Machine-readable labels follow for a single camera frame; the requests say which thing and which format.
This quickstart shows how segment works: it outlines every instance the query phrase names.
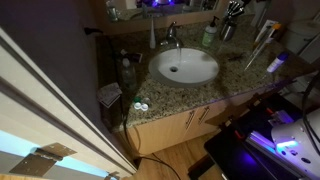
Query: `mirror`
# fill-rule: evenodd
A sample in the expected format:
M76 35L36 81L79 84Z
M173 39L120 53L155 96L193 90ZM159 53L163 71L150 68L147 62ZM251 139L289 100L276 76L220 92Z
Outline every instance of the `mirror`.
M218 0L107 0L111 22L214 10Z

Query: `cabinet handle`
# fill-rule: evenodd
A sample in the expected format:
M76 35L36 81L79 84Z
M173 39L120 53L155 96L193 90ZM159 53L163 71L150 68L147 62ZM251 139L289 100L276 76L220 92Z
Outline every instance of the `cabinet handle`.
M202 116L199 118L198 124L200 125L202 123L202 121L204 120L204 118L206 118L210 108L209 106L207 106L206 108L204 108L204 113L202 114Z
M188 119L188 121L186 122L186 129L189 128L193 116L194 116L194 110L190 112L189 119Z

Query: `white wall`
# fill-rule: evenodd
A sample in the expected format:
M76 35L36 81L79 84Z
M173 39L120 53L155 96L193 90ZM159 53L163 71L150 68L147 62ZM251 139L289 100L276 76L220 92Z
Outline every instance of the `white wall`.
M319 0L271 0L266 18L288 24L291 21L312 19L319 11Z
M96 27L87 3L1 0L0 26L91 121L101 124L95 47L83 31Z

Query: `bottle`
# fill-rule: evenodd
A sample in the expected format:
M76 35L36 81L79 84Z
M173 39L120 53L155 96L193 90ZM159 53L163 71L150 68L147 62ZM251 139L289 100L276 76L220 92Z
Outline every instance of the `bottle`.
M117 10L116 10L116 7L115 7L115 2L114 0L108 0L106 2L107 4L107 13L109 15L109 18L111 21L118 21L118 14L117 14Z
M266 74L263 76L262 79L264 79L267 75L272 74L275 70L278 69L278 67L288 59L289 54L287 52L280 53L277 58L269 65L267 68Z
M202 45L209 47L213 41L214 34L217 32L215 20L219 19L216 16L213 17L213 21L208 25L204 31Z
M137 87L137 79L134 67L130 64L129 59L127 58L122 60L122 65L122 79L125 88L128 90L135 90Z

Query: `bathroom vanity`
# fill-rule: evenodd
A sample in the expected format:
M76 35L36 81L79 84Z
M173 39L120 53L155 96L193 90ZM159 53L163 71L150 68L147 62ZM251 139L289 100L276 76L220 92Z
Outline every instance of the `bathroom vanity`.
M282 67L263 79L268 65L284 50L277 42L265 49L244 71L256 32L248 25L251 19L252 16L239 18L232 40L222 42L215 36L209 48L201 45L203 29L209 22L184 25L177 29L177 37L181 39L183 47L203 51L215 58L219 65L217 77L196 88L169 87L151 77L148 64L152 57L175 47L157 45L156 49L150 49L150 31L110 37L115 51L125 49L143 53L142 63L135 64L139 88L135 92L124 90L123 94L128 137L132 148L140 156L218 131L218 125L226 122L239 109L238 105L251 99L254 94L281 88L288 80L313 71L310 65L291 54ZM165 37L165 31L165 28L156 30L157 42ZM149 110L134 109L134 97L149 98ZM113 123L113 132L127 145L122 121Z

